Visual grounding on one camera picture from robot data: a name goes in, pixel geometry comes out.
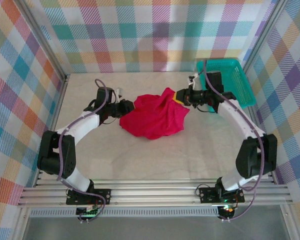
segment wire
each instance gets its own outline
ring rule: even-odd
[[[196,107],[196,109],[198,109],[198,111],[202,112],[202,113],[211,113],[211,114],[215,114],[216,113],[215,111],[204,111],[204,110],[201,110],[198,106]]]
[[[211,188],[209,185],[207,185],[207,184],[205,184],[205,183],[199,184],[199,186],[197,186],[196,189],[194,190],[194,194],[197,195],[198,197],[200,197],[200,195],[197,194],[197,190],[198,190],[198,188],[199,188],[200,186],[202,186],[202,185],[205,185],[205,186],[207,186],[208,188]]]
[[[262,142],[262,139],[257,131],[257,129],[255,128],[255,126],[249,121],[249,119],[246,117],[246,115],[236,106],[234,105],[229,99],[227,99],[225,96],[223,96],[222,94],[220,94],[220,92],[218,92],[214,86],[212,86],[208,75],[207,75],[207,61],[205,60],[203,62],[203,70],[198,74],[202,74],[204,73],[204,77],[206,82],[208,83],[209,87],[212,89],[212,91],[214,91],[219,97],[221,97],[223,100],[225,100],[230,106],[232,106],[240,115],[241,117],[245,120],[245,122],[249,125],[249,127],[251,128],[251,130],[254,132],[254,134],[256,135],[259,145],[260,145],[260,150],[261,150],[261,163],[260,163],[260,171],[259,171],[259,176],[258,179],[256,180],[256,183],[254,186],[252,187],[243,187],[243,186],[239,186],[240,188],[242,188],[243,190],[247,191],[247,192],[251,192],[253,191],[253,199],[251,201],[251,203],[249,204],[249,206],[238,216],[233,217],[231,220],[235,220],[240,218],[242,215],[244,215],[252,206],[255,198],[256,198],[256,188],[259,185],[259,183],[261,182],[261,178],[263,176],[263,172],[264,172],[264,168],[265,168],[265,149],[264,149],[264,144]]]
[[[116,103],[116,101],[117,101],[117,95],[116,94],[114,94],[114,97],[115,97],[115,99],[114,99],[114,104]]]
[[[63,171],[64,171],[64,158],[63,158],[63,153],[62,153],[62,138],[64,137],[64,135],[66,134],[66,132],[69,131],[69,129],[70,129],[71,127],[73,127],[75,124],[77,124],[77,123],[80,122],[81,120],[83,120],[83,119],[85,119],[85,118],[87,118],[87,117],[89,117],[89,116],[92,116],[92,115],[96,114],[96,112],[98,112],[100,109],[102,109],[102,108],[106,105],[107,99],[108,99],[108,97],[109,97],[108,89],[107,89],[106,85],[104,84],[104,82],[101,81],[100,79],[95,79],[95,80],[94,80],[94,83],[99,87],[98,82],[100,82],[100,83],[103,85],[104,90],[105,90],[105,98],[104,98],[103,103],[102,103],[101,106],[99,106],[96,110],[94,110],[94,111],[92,111],[92,112],[90,112],[90,113],[88,113],[88,114],[86,114],[86,115],[84,115],[84,116],[81,116],[81,117],[79,117],[78,119],[76,119],[76,120],[74,120],[73,122],[71,122],[71,123],[63,130],[63,132],[61,133],[60,138],[59,138],[59,142],[58,142],[59,156],[60,156],[60,170],[59,170],[59,174],[58,174],[58,177],[57,177],[56,180],[57,180],[57,181],[61,181],[66,187],[70,188],[70,189],[73,190],[73,191],[76,191],[76,192],[78,192],[78,193],[80,193],[80,194],[84,194],[84,195],[95,196],[95,197],[97,197],[97,198],[100,198],[100,199],[103,201],[102,209],[101,209],[94,217],[92,217],[92,218],[89,220],[89,222],[95,220],[95,219],[102,213],[102,211],[104,210],[105,205],[106,205],[106,200],[105,200],[105,198],[104,198],[103,196],[101,196],[101,195],[99,195],[99,194],[90,193],[90,192],[84,192],[84,191],[81,191],[81,190],[79,190],[79,189],[76,189],[76,188],[72,187],[71,185],[69,185],[65,180],[63,180],[63,179],[61,178],[62,173],[63,173]],[[79,216],[79,219],[80,219],[80,222],[81,222],[81,223],[88,223],[88,220],[83,220],[83,219],[81,218],[81,215]]]
[[[233,210],[237,209],[237,207],[238,207],[238,202],[239,202],[237,194],[234,195],[234,197],[235,197],[235,199],[236,199],[236,205],[235,205],[235,207],[234,207]]]
[[[111,122],[104,122],[103,124],[112,124],[115,120],[117,120],[117,118],[115,118],[113,121]]]

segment red cloth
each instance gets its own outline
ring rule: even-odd
[[[138,96],[135,109],[120,118],[120,126],[136,137],[154,140],[184,129],[188,108],[173,100],[175,92],[166,88],[162,95]]]

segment black mounting bracket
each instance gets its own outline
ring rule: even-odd
[[[105,204],[110,204],[111,189],[92,189],[89,191],[91,194],[98,194],[104,197]],[[102,205],[103,201],[99,197],[82,194],[74,190],[67,191],[66,205]]]
[[[237,194],[228,196],[227,198],[219,198],[218,192],[214,187],[200,187],[199,188],[200,203],[202,204],[236,204],[244,203],[245,196],[241,189],[237,190]]]

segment teal basket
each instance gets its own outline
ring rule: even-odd
[[[198,73],[201,72],[204,68],[204,62],[199,61],[196,68]],[[232,92],[242,108],[256,104],[256,98],[238,60],[232,58],[207,60],[206,71],[221,72],[224,91]],[[200,75],[200,81],[203,90],[206,90],[206,79],[203,73]]]

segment white table surface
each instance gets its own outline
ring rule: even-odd
[[[72,74],[56,129],[76,119],[96,97],[94,79],[122,88],[123,98],[161,95],[187,87],[189,72]],[[135,137],[119,120],[91,131],[76,146],[78,169],[90,179],[156,180],[218,178],[235,167],[241,142],[218,114],[190,108],[184,130],[156,140]],[[45,178],[56,178],[46,175]]]

